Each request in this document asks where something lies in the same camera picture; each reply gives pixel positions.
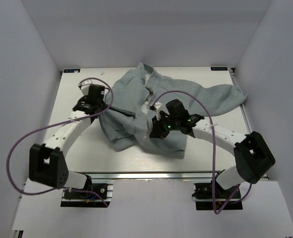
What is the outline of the grey zip-up jacket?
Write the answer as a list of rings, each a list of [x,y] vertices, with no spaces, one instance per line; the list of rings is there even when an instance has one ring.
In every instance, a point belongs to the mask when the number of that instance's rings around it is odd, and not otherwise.
[[[182,159],[187,136],[173,131],[165,139],[151,139],[151,119],[155,102],[166,104],[180,100],[191,114],[213,117],[237,108],[247,95],[237,87],[220,84],[205,88],[188,80],[173,79],[159,74],[152,66],[139,63],[116,81],[105,102],[112,107],[99,117],[103,133],[116,152],[135,145],[149,153],[169,155]]]

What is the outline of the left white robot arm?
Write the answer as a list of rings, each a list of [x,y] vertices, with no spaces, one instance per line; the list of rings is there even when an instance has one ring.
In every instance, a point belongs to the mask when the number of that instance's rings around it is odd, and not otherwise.
[[[88,175],[70,171],[66,155],[92,122],[107,108],[104,102],[105,87],[90,84],[82,89],[83,97],[72,108],[68,122],[41,145],[34,144],[29,152],[29,179],[52,188],[69,187],[82,198],[92,193],[92,182]]]

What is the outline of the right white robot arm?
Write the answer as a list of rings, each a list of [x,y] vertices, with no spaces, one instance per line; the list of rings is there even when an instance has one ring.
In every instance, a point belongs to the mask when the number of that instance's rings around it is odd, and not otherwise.
[[[275,158],[262,135],[256,131],[241,134],[221,126],[213,126],[198,114],[189,114],[178,99],[163,105],[156,102],[150,108],[152,118],[150,138],[164,139],[171,131],[179,131],[196,139],[215,143],[235,158],[235,166],[220,172],[211,185],[212,193],[222,198],[231,187],[248,182],[256,184],[275,164]]]

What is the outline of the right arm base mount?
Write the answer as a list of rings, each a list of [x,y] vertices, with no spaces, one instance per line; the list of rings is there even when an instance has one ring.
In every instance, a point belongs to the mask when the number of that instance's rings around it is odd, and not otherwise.
[[[242,210],[243,205],[240,201],[241,193],[235,186],[228,190],[218,190],[216,188],[215,200],[216,209],[219,210],[222,205],[230,198],[231,194],[235,191],[231,201],[224,207],[224,210]],[[195,201],[197,211],[213,211],[213,200],[212,200],[212,185],[211,183],[195,183],[194,192],[192,198]]]

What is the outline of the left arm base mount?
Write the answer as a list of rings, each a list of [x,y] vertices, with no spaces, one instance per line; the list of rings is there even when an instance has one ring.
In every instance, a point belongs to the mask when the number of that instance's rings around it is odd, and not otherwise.
[[[88,191],[66,188],[60,206],[69,208],[107,208],[113,196],[112,180],[92,180]]]

